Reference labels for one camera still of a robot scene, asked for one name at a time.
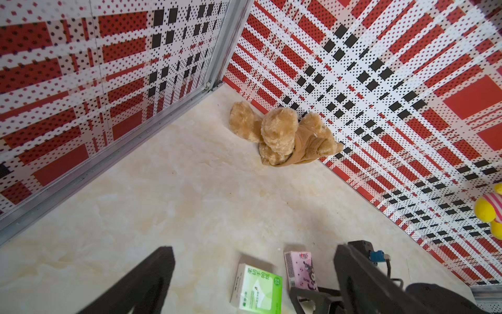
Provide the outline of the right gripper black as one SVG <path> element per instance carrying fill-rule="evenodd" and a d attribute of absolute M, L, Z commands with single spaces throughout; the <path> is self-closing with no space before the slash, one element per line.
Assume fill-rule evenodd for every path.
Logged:
<path fill-rule="evenodd" d="M 319 291 L 292 287 L 289 291 L 294 310 L 297 314 L 305 314 L 301 300 L 307 300 L 314 304 L 313 313 L 344 314 L 345 306 L 339 290 L 319 287 Z"/>

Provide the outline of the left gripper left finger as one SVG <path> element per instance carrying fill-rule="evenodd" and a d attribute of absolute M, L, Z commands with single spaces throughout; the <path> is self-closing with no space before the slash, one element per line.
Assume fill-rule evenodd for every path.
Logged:
<path fill-rule="evenodd" d="M 175 269 L 172 247 L 159 247 L 81 313 L 161 313 Z"/>

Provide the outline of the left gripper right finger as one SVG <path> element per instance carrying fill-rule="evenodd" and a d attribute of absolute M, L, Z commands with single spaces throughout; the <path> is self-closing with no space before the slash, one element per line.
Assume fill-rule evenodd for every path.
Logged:
<path fill-rule="evenodd" d="M 351 245 L 338 245 L 333 259 L 345 313 L 430 313 Z"/>

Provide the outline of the pink tissue pack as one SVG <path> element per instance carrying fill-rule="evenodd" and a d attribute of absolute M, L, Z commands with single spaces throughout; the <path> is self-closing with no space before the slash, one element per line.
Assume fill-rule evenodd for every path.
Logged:
<path fill-rule="evenodd" d="M 318 291 L 312 254 L 308 251 L 284 253 L 289 288 Z"/>

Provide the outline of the green tissue pack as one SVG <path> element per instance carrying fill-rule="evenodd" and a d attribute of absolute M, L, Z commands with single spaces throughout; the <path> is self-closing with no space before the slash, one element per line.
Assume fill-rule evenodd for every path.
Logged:
<path fill-rule="evenodd" d="M 241 263 L 238 265 L 231 305 L 251 313 L 282 313 L 281 276 Z"/>

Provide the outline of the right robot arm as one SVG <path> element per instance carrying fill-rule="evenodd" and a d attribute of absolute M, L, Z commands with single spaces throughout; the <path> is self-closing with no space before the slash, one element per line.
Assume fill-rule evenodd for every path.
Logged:
<path fill-rule="evenodd" d="M 304 300 L 313 302 L 314 313 L 485 313 L 467 298 L 427 283 L 393 291 L 350 285 L 346 296 L 339 290 L 294 287 L 289 297 L 297 313 L 305 313 Z"/>

